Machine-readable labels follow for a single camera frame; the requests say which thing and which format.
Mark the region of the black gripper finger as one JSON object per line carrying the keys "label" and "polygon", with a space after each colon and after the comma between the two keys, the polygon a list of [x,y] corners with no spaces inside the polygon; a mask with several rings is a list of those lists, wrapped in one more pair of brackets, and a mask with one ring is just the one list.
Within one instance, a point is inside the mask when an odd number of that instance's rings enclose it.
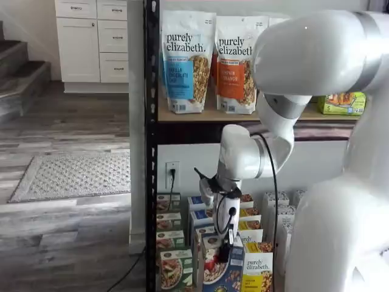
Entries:
{"label": "black gripper finger", "polygon": [[222,238],[221,241],[221,247],[219,249],[220,262],[228,262],[230,250],[233,247],[233,241],[234,241],[233,230],[229,229],[225,233],[225,236]]}

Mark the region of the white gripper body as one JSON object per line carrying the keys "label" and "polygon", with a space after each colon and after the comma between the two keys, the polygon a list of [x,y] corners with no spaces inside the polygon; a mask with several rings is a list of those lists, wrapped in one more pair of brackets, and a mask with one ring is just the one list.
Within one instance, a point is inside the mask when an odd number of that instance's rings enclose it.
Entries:
{"label": "white gripper body", "polygon": [[233,236],[236,236],[239,222],[240,197],[229,198],[226,194],[215,196],[215,231],[219,236],[232,225]]}

